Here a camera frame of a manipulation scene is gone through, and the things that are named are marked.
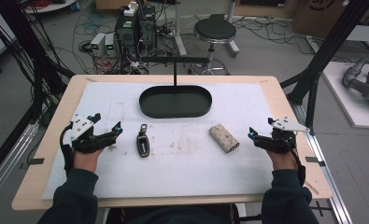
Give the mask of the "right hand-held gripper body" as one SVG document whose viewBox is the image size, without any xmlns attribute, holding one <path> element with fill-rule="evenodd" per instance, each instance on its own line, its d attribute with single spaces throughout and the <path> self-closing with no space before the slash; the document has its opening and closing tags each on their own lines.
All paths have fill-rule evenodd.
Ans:
<svg viewBox="0 0 369 224">
<path fill-rule="evenodd" d="M 308 133 L 310 131 L 309 128 L 298 121 L 287 117 L 276 119 L 271 126 L 273 127 L 271 136 L 265 136 L 265 141 L 254 143 L 254 146 L 278 154 L 285 154 L 296 148 L 296 134 L 298 132 Z"/>
</svg>

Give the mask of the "black car key fob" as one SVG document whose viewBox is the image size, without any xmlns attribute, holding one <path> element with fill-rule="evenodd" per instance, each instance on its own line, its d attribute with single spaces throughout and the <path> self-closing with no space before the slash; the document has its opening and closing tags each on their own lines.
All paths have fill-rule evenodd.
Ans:
<svg viewBox="0 0 369 224">
<path fill-rule="evenodd" d="M 147 124 L 142 124 L 136 137 L 137 150 L 142 158 L 146 158 L 149 155 L 149 139 L 146 135 L 147 128 Z"/>
</svg>

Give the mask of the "white power strip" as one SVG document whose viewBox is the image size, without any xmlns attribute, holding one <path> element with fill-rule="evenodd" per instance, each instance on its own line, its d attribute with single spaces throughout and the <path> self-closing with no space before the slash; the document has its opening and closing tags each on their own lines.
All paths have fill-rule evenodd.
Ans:
<svg viewBox="0 0 369 224">
<path fill-rule="evenodd" d="M 131 1 L 128 7 L 124 10 L 125 16 L 134 16 L 134 14 L 137 12 L 139 8 L 139 5 L 135 1 Z"/>
</svg>

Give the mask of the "black oval tray with hanger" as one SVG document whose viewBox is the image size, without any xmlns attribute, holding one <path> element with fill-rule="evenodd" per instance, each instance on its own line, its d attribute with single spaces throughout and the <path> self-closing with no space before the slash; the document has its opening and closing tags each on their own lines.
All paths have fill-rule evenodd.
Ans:
<svg viewBox="0 0 369 224">
<path fill-rule="evenodd" d="M 211 108 L 211 93 L 196 85 L 177 84 L 178 63 L 208 63 L 208 58 L 194 57 L 143 57 L 144 63 L 171 63 L 174 65 L 173 84 L 153 86 L 139 96 L 141 111 L 154 119 L 197 118 Z"/>
</svg>

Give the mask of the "black round stool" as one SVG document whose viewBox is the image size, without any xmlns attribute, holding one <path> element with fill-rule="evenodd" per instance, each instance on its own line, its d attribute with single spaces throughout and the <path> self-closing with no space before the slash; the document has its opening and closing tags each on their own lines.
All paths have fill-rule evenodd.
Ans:
<svg viewBox="0 0 369 224">
<path fill-rule="evenodd" d="M 207 63 L 192 63 L 189 73 L 194 75 L 227 75 L 228 70 L 223 62 L 214 58 L 214 46 L 216 44 L 228 44 L 235 38 L 235 27 L 225 20 L 210 16 L 195 23 L 193 28 L 194 35 L 209 44 L 207 52 Z"/>
</svg>

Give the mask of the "person's lap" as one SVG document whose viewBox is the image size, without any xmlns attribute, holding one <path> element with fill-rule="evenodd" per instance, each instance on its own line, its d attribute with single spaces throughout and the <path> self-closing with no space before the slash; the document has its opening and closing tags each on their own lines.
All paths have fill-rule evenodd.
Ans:
<svg viewBox="0 0 369 224">
<path fill-rule="evenodd" d="M 111 208 L 106 224 L 240 224 L 237 207 L 228 204 Z"/>
</svg>

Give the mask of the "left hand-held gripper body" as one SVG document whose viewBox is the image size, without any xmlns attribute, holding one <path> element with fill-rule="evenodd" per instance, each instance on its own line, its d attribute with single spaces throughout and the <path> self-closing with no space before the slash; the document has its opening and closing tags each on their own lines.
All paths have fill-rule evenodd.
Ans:
<svg viewBox="0 0 369 224">
<path fill-rule="evenodd" d="M 111 138 L 105 138 L 102 134 L 93 134 L 93 125 L 95 123 L 87 118 L 76 114 L 71 124 L 70 140 L 74 150 L 88 154 L 111 145 Z"/>
</svg>

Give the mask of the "white round table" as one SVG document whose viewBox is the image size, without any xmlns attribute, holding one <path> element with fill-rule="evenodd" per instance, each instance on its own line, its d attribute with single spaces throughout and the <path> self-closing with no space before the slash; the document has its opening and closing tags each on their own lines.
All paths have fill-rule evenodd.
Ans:
<svg viewBox="0 0 369 224">
<path fill-rule="evenodd" d="M 24 5 L 26 13 L 45 13 L 69 7 L 72 11 L 80 11 L 78 0 L 28 0 Z"/>
</svg>

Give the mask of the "person's left hand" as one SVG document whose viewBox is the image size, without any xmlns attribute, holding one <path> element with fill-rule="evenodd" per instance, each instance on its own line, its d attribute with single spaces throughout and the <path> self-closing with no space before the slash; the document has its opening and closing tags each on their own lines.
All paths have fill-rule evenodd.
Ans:
<svg viewBox="0 0 369 224">
<path fill-rule="evenodd" d="M 102 154 L 103 149 L 96 150 L 93 153 L 82 153 L 76 151 L 74 153 L 74 164 L 73 167 L 75 169 L 89 171 L 94 173 L 97 168 L 98 158 Z"/>
</svg>

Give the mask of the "beige key case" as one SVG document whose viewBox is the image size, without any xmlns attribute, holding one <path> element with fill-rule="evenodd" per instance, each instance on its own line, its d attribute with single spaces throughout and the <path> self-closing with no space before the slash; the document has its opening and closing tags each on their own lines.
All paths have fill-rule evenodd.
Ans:
<svg viewBox="0 0 369 224">
<path fill-rule="evenodd" d="M 222 124 L 212 126 L 208 131 L 225 153 L 239 147 L 238 140 Z"/>
</svg>

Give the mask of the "aluminium rail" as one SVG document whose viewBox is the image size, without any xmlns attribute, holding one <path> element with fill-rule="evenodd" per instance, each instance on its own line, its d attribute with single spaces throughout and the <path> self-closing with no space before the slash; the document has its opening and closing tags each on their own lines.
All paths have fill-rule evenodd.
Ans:
<svg viewBox="0 0 369 224">
<path fill-rule="evenodd" d="M 305 185 L 312 191 L 315 201 L 325 200 L 327 211 L 332 211 L 337 224 L 353 224 L 346 205 L 334 182 L 328 163 L 324 158 L 316 135 L 311 132 L 297 134 L 298 152 L 303 165 L 306 167 Z M 317 157 L 325 161 L 324 167 L 307 165 L 305 157 Z"/>
<path fill-rule="evenodd" d="M 39 122 L 28 124 L 23 131 L 18 132 L 13 144 L 8 148 L 7 155 L 0 163 L 0 190 L 19 163 L 24 152 L 32 143 L 39 129 Z"/>
</svg>

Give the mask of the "white table legs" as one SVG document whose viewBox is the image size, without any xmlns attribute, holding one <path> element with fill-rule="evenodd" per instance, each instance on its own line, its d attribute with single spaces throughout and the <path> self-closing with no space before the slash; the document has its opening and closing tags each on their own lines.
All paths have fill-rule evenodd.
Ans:
<svg viewBox="0 0 369 224">
<path fill-rule="evenodd" d="M 237 0 L 229 0 L 227 14 L 224 16 L 224 19 L 227 20 L 228 22 L 233 21 L 233 15 L 234 15 L 236 2 L 237 2 Z M 181 3 L 181 0 L 175 0 L 175 5 L 176 5 L 175 29 L 173 30 L 173 37 L 175 39 L 175 43 L 176 43 L 176 47 L 178 49 L 179 55 L 180 56 L 186 56 L 187 51 L 185 49 L 184 43 L 183 43 L 183 41 L 181 39 L 181 35 L 180 35 L 180 3 Z M 233 52 L 234 56 L 236 56 L 240 52 L 240 49 L 238 48 L 238 46 L 235 44 L 235 42 L 233 40 L 228 42 L 227 46 Z"/>
</svg>

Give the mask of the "white base board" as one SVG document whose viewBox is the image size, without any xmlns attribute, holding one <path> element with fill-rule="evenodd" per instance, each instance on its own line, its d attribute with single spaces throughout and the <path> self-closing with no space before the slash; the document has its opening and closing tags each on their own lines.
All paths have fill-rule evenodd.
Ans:
<svg viewBox="0 0 369 224">
<path fill-rule="evenodd" d="M 350 66 L 352 63 L 330 62 L 323 71 L 323 77 L 351 126 L 369 129 L 369 101 L 359 92 L 342 84 L 343 76 Z"/>
</svg>

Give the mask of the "person's right hand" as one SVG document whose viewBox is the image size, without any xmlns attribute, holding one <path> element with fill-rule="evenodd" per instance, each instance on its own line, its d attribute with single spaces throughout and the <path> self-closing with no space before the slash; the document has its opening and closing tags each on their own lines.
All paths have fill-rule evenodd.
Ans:
<svg viewBox="0 0 369 224">
<path fill-rule="evenodd" d="M 266 153 L 270 157 L 275 171 L 298 169 L 296 159 L 290 152 L 287 152 L 286 154 L 278 154 L 267 150 Z"/>
</svg>

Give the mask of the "black computer tower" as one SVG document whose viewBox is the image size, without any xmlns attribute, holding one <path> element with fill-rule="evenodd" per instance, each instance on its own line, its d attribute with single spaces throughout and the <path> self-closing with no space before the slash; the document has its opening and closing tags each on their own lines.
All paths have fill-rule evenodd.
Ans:
<svg viewBox="0 0 369 224">
<path fill-rule="evenodd" d="M 115 25 L 115 34 L 120 47 L 121 57 L 136 61 L 138 59 L 137 43 L 139 40 L 139 21 L 137 12 L 131 16 L 124 14 L 125 8 L 119 10 Z"/>
<path fill-rule="evenodd" d="M 140 34 L 143 49 L 155 49 L 156 44 L 156 17 L 155 6 L 142 6 L 139 9 Z"/>
</svg>

